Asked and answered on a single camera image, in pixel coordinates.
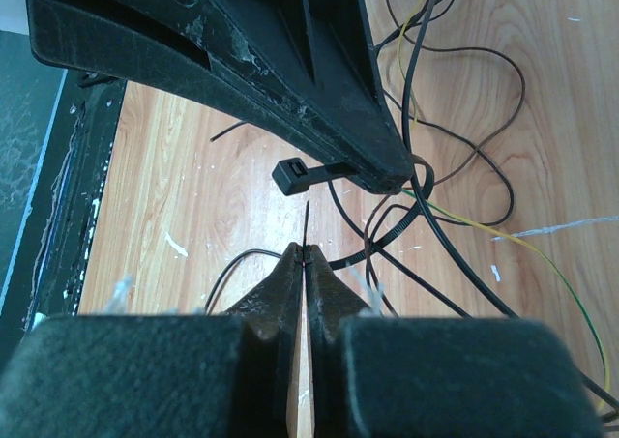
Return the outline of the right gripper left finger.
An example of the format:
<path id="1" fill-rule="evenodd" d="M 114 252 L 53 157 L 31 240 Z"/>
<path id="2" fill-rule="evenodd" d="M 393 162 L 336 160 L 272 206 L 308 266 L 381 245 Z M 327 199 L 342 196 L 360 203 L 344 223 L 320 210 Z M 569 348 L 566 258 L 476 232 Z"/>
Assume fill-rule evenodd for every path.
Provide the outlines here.
<path id="1" fill-rule="evenodd" d="M 221 315 L 45 319 L 2 373 L 2 435 L 286 436 L 301 258 Z"/>

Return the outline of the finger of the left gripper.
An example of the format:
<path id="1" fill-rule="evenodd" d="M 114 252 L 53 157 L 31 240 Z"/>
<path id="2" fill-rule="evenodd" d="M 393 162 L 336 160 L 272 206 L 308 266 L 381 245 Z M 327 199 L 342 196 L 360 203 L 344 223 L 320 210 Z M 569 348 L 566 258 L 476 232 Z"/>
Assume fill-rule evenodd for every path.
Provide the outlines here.
<path id="1" fill-rule="evenodd" d="M 413 160 L 365 0 L 25 0 L 41 62 L 127 79 L 260 127 L 376 194 Z"/>

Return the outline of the black zip tie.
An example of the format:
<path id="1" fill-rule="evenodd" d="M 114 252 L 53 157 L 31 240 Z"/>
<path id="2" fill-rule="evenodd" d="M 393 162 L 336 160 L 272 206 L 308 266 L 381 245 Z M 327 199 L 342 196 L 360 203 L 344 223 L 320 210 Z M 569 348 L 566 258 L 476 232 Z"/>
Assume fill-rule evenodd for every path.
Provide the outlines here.
<path id="1" fill-rule="evenodd" d="M 347 214 L 340 203 L 333 186 L 333 180 L 355 173 L 356 171 L 345 162 L 308 168 L 300 158 L 291 158 L 278 162 L 272 172 L 272 178 L 280 188 L 281 192 L 286 196 L 305 192 L 312 185 L 327 182 L 330 194 L 336 208 L 339 211 L 339 214 L 352 229 L 352 231 L 359 237 L 363 238 L 364 232 Z M 380 253 L 383 256 L 386 256 L 387 251 L 385 250 L 385 247 L 399 237 L 421 212 L 421 207 L 418 203 L 415 203 L 410 208 L 406 208 L 406 214 L 402 217 L 402 219 L 383 237 L 371 244 L 369 255 Z"/>

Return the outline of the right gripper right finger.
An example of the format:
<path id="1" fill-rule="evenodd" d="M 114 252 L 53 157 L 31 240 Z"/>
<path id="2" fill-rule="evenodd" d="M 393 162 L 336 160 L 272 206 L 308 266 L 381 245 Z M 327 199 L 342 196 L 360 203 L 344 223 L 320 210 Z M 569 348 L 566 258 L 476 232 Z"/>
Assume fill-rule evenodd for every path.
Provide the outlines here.
<path id="1" fill-rule="evenodd" d="M 393 318 L 304 250 L 318 437 L 599 437 L 571 355 L 514 318 Z"/>

